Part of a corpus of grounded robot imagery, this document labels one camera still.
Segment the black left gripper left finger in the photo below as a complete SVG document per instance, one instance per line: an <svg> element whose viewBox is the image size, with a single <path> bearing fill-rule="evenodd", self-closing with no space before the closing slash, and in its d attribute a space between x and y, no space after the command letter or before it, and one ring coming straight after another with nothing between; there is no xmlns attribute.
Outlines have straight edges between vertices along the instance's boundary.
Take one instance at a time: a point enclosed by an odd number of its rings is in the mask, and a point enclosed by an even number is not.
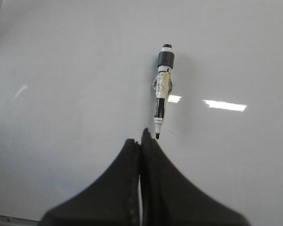
<svg viewBox="0 0 283 226"><path fill-rule="evenodd" d="M41 226L138 226L140 146L127 139L106 171L89 187L47 211Z"/></svg>

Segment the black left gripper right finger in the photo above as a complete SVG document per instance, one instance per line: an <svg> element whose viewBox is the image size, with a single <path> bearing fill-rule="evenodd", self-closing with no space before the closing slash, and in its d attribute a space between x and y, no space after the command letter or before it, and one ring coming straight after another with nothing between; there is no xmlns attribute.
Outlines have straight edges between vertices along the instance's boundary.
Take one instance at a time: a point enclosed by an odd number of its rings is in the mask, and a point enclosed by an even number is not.
<svg viewBox="0 0 283 226"><path fill-rule="evenodd" d="M141 196L144 226L248 226L240 213L191 183L144 129L141 137Z"/></svg>

